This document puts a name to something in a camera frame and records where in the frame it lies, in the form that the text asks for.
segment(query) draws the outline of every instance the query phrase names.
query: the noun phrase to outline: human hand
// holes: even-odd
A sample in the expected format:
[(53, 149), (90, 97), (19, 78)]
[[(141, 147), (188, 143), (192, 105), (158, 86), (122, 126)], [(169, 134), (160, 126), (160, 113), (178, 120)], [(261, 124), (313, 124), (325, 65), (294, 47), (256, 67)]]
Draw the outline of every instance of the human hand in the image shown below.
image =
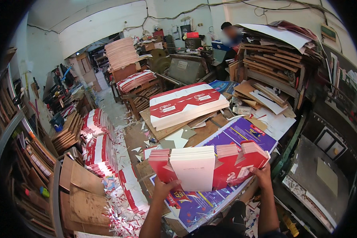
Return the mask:
[(271, 188), (271, 166), (270, 163), (266, 163), (266, 165), (260, 170), (256, 167), (250, 167), (249, 171), (255, 174), (258, 177), (258, 184), (261, 189)]
[(162, 202), (164, 199), (168, 196), (169, 191), (171, 191), (174, 187), (179, 185), (181, 183), (181, 180), (174, 180), (170, 183), (164, 183), (162, 182), (159, 177), (156, 177), (155, 179), (155, 190), (153, 191), (153, 200)]

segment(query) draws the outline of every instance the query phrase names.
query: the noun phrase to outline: tiled floor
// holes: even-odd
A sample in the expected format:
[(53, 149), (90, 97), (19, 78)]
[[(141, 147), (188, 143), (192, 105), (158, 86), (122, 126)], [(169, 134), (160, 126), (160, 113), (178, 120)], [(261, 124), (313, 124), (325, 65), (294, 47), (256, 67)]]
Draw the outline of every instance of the tiled floor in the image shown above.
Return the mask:
[(108, 114), (114, 126), (117, 127), (126, 125), (126, 121), (123, 120), (123, 116), (127, 112), (127, 108), (124, 104), (115, 102), (111, 88), (100, 91), (98, 96), (100, 98), (98, 106)]

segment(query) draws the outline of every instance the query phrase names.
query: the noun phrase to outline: shelving rack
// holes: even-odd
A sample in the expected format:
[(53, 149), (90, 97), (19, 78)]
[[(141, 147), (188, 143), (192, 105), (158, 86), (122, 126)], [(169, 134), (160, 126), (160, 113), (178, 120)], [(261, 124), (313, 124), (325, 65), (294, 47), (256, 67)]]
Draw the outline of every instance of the shelving rack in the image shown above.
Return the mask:
[[(11, 70), (10, 66), (8, 64), (7, 68), (5, 69), (8, 71), (8, 77), (7, 77), (7, 83), (8, 83), (8, 88), (10, 90), (10, 96), (11, 99), (14, 99), (16, 97), (16, 92), (14, 89), (13, 81), (12, 81), (12, 75), (11, 75)], [(5, 131), (2, 133), (0, 137), (0, 159), (2, 156), (2, 153), (4, 151), (4, 148), (9, 141), (10, 137), (12, 136), (14, 130), (16, 127), (21, 123), (25, 130), (29, 133), (29, 135), (32, 137), (32, 139), (38, 140), (41, 142), (41, 140), (38, 138), (37, 134), (33, 131), (32, 127), (30, 126), (29, 121), (26, 119), (25, 114), (18, 104), (17, 107), (19, 108), (19, 112), (12, 118), (10, 123), (6, 126)], [(38, 143), (38, 146), (40, 147), (41, 151), (46, 152), (49, 155), (52, 155), (52, 153), (42, 144)], [(59, 177), (60, 177), (60, 171), (61, 171), (61, 162), (59, 160), (56, 161), (54, 164), (54, 177), (50, 181), (50, 186), (49, 186), (49, 192), (50, 192), (50, 202), (49, 205), (51, 207), (51, 212), (50, 215), (52, 217), (52, 224), (54, 226), (54, 230), (56, 231), (56, 237), (63, 237), (63, 232), (62, 232), (62, 225), (61, 225), (61, 218), (60, 218), (60, 211), (59, 211)], [(26, 226), (29, 227), (30, 230), (34, 231), (35, 233), (41, 235), (42, 237), (53, 237), (49, 234), (46, 234), (42, 230), (38, 229), (37, 227), (33, 226), (29, 221), (23, 218), (23, 222)]]

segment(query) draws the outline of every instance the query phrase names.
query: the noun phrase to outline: wooden table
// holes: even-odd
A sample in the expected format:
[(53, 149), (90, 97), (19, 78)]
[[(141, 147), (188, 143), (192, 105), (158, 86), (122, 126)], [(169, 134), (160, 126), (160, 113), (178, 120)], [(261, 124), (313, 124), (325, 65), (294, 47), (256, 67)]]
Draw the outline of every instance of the wooden table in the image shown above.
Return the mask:
[[(189, 138), (189, 141), (187, 142), (185, 147), (195, 146), (199, 144), (200, 142), (214, 134), (221, 127), (225, 126), (228, 122), (229, 121), (224, 118), (221, 113), (219, 113), (216, 117), (213, 117), (206, 121), (206, 126), (194, 129), (197, 134)], [(147, 126), (147, 124), (145, 124), (143, 130), (141, 130), (141, 128), (141, 121), (138, 121), (137, 124), (127, 126), (125, 128), (124, 140), (133, 166), (133, 171), (135, 172), (135, 175), (138, 181), (140, 182), (143, 194), (147, 198), (147, 201), (151, 203), (154, 186), (150, 180), (150, 177), (153, 176), (155, 173), (147, 160), (144, 160), (140, 163), (139, 160), (136, 158), (135, 155), (142, 155), (142, 152), (137, 153), (135, 151), (132, 151), (135, 148), (142, 147), (143, 149), (146, 146), (144, 141), (147, 140), (147, 137), (144, 135), (144, 130), (150, 130), (150, 128)], [(167, 206), (164, 206), (162, 215), (164, 216), (169, 212), (171, 212), (169, 208)], [(187, 234), (187, 231), (184, 229), (184, 227), (180, 224), (178, 220), (169, 218), (165, 218), (165, 220), (178, 236), (185, 236)]]

